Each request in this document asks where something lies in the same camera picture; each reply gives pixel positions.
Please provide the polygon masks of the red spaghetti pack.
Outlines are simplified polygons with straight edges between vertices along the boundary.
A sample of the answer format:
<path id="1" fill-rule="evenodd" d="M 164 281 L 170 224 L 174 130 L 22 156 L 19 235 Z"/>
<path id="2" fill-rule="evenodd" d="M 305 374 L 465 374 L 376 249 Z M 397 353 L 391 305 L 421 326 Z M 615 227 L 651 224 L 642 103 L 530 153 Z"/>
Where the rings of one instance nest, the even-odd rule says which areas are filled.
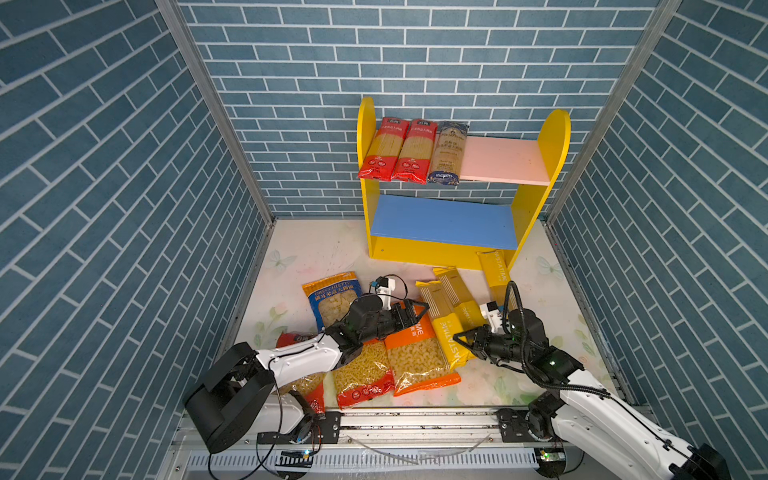
<path id="1" fill-rule="evenodd" d="M 385 117 L 373 137 L 359 169 L 358 177 L 360 179 L 391 181 L 409 129 L 409 121 Z"/>
<path id="2" fill-rule="evenodd" d="M 438 124 L 424 119 L 410 122 L 402 149 L 396 161 L 392 179 L 426 184 Z"/>

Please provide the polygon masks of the dark blue spaghetti pack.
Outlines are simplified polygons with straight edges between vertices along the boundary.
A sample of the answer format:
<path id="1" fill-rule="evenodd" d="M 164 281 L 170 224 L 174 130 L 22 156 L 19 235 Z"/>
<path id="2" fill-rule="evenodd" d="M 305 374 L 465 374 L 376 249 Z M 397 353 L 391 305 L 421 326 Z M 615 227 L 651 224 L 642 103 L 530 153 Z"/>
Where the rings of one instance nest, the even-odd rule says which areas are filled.
<path id="1" fill-rule="evenodd" d="M 469 125 L 444 121 L 438 124 L 437 136 L 427 175 L 428 183 L 456 186 L 460 182 Z"/>

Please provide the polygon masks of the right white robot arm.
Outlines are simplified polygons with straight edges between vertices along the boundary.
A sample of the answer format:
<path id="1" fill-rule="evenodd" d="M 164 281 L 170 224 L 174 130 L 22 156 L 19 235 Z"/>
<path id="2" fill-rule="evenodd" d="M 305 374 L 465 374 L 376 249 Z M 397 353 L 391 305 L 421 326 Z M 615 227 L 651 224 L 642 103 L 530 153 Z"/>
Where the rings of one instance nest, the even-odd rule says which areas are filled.
<path id="1" fill-rule="evenodd" d="M 612 394 L 574 356 L 552 345 L 530 309 L 516 309 L 499 327 L 453 337 L 475 357 L 524 373 L 543 389 L 529 406 L 530 433 L 582 450 L 621 479 L 728 479 L 725 458 L 693 446 Z"/>

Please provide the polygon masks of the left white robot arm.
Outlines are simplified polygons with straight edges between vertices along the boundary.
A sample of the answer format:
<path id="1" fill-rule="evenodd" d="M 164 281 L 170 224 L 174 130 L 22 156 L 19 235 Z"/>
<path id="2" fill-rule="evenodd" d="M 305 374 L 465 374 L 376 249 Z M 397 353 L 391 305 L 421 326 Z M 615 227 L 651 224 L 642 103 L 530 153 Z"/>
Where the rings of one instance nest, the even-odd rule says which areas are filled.
<path id="1" fill-rule="evenodd" d="M 282 399 L 281 388 L 348 365 L 366 343 L 417 325 L 428 311 L 423 301 L 387 307 L 379 295 L 364 294 L 340 320 L 307 340 L 271 350 L 237 343 L 188 390 L 183 406 L 211 454 L 238 443 L 254 425 L 259 433 L 289 434 L 314 411 Z"/>

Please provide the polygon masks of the yellow shelf with coloured boards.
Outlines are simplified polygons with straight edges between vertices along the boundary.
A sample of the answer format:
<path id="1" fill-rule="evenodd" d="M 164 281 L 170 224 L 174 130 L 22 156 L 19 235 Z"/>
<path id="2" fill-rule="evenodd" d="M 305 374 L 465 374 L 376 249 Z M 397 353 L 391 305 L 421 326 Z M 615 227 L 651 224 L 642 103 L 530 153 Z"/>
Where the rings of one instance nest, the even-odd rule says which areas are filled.
<path id="1" fill-rule="evenodd" d="M 426 197 L 386 195 L 391 181 L 360 179 L 370 257 L 432 266 L 480 269 L 478 252 L 501 250 L 507 266 L 515 262 L 565 163 L 571 119 L 564 110 L 549 114 L 535 140 L 475 135 L 469 125 L 456 186 L 431 184 Z M 372 98 L 363 98 L 357 121 L 359 168 L 382 120 Z M 479 183 L 517 187 L 501 205 L 452 201 L 437 193 L 475 190 Z"/>

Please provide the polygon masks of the blue orecchiette pasta bag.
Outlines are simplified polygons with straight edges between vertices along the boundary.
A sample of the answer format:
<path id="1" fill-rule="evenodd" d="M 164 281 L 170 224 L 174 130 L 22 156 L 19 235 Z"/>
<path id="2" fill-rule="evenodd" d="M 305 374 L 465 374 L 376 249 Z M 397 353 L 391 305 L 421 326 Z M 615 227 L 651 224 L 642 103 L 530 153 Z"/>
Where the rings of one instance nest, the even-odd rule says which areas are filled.
<path id="1" fill-rule="evenodd" d="M 302 286 L 319 331 L 343 318 L 351 303 L 362 294 L 354 272 L 348 271 Z"/>

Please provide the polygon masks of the yellow spaghetti pack upper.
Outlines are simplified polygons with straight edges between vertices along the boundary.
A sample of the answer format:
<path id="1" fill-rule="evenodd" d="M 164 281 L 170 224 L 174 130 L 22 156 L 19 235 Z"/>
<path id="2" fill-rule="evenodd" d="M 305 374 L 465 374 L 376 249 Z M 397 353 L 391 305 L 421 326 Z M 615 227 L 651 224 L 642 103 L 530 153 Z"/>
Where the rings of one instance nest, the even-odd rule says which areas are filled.
<path id="1" fill-rule="evenodd" d="M 435 267 L 433 273 L 441 282 L 464 330 L 471 330 L 487 324 L 477 301 L 456 268 Z"/>

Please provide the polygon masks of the yellow Pastatime spaghetti pack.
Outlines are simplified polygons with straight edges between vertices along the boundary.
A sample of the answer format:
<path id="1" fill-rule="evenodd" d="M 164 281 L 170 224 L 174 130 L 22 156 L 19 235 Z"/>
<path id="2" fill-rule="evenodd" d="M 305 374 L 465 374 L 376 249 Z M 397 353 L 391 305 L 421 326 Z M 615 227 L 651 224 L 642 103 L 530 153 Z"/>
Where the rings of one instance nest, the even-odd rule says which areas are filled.
<path id="1" fill-rule="evenodd" d="M 454 313 L 441 282 L 439 280 L 417 281 L 416 287 L 422 300 L 429 304 L 428 315 L 449 368 L 455 370 L 463 367 L 469 360 L 467 359 L 467 352 L 452 339 L 452 336 L 455 333 L 463 332 L 464 328 Z"/>

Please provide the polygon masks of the orange Pastatime macaroni bag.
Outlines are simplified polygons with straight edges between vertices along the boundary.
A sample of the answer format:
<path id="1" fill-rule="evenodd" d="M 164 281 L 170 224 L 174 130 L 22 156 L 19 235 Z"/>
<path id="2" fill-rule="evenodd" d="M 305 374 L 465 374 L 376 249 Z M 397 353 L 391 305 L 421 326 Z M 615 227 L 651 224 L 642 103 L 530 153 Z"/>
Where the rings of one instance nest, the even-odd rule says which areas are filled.
<path id="1" fill-rule="evenodd" d="M 394 396 L 460 383 L 460 375 L 449 368 L 431 320 L 429 333 L 410 333 L 409 329 L 384 340 L 395 379 Z"/>

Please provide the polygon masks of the yellow spaghetti pack far right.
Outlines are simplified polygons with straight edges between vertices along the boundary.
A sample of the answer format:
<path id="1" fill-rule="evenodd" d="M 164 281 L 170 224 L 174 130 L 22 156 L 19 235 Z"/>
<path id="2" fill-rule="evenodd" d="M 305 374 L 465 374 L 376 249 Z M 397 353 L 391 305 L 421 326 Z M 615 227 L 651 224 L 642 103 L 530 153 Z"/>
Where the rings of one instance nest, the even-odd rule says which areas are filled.
<path id="1" fill-rule="evenodd" d="M 505 306 L 506 289 L 510 281 L 504 254 L 501 250 L 477 253 L 481 270 L 483 271 L 491 300 L 498 307 Z"/>

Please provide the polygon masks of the red fusilli bag centre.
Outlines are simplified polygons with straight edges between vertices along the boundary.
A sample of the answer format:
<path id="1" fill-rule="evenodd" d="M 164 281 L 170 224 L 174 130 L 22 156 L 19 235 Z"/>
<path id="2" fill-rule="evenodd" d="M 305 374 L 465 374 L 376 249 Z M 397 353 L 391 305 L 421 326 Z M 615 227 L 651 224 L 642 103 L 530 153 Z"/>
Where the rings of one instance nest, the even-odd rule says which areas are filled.
<path id="1" fill-rule="evenodd" d="M 385 343 L 372 340 L 360 355 L 332 372 L 337 405 L 346 409 L 392 392 L 395 379 Z"/>

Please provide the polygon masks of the red macaroni bag left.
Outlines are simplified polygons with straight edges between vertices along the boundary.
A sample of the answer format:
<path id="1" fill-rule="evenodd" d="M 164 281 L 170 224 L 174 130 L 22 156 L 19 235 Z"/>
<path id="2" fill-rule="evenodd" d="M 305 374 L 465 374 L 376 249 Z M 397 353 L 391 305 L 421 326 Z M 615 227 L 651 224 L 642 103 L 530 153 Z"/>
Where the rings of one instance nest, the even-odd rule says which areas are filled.
<path id="1" fill-rule="evenodd" d="M 311 339 L 312 336 L 303 333 L 281 333 L 276 341 L 276 346 L 282 348 L 285 346 L 300 343 Z M 319 415 L 325 413 L 325 401 L 324 401 L 324 380 L 326 374 L 324 372 L 315 373 L 305 376 L 291 384 L 287 384 L 280 388 L 280 393 L 285 395 L 295 392 L 302 396 L 302 398 L 310 405 L 310 407 Z"/>

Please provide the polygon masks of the aluminium mounting rail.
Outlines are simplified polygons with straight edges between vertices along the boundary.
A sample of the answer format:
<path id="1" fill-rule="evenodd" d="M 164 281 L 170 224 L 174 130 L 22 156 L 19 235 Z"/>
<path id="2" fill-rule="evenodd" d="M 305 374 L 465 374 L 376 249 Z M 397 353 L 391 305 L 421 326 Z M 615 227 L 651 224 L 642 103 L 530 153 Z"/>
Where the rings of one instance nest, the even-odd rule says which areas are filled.
<path id="1" fill-rule="evenodd" d="M 503 443 L 494 412 L 490 407 L 372 407 L 341 412 L 341 429 L 333 446 L 371 447 L 464 447 L 509 444 L 513 446 L 551 446 L 541 443 Z"/>

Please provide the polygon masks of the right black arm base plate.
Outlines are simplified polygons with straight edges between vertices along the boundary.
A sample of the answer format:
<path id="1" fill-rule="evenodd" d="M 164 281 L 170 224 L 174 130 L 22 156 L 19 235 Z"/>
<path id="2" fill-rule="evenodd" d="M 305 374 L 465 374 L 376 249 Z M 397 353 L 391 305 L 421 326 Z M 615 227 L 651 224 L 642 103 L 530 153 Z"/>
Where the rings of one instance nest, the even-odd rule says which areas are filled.
<path id="1" fill-rule="evenodd" d="M 494 412 L 503 443 L 561 444 L 565 440 L 555 431 L 554 424 L 569 419 L 564 409 L 555 416 L 528 408 L 500 408 Z"/>

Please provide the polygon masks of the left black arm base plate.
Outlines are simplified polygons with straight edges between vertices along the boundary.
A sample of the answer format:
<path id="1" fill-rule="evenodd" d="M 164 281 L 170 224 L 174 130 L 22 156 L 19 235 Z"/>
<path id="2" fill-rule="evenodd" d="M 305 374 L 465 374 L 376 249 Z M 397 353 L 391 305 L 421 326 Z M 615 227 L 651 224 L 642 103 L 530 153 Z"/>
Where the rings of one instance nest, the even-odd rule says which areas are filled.
<path id="1" fill-rule="evenodd" d="M 343 415 L 327 411 L 322 415 L 305 416 L 287 434 L 266 432 L 257 435 L 259 445 L 314 445 L 337 444 Z"/>

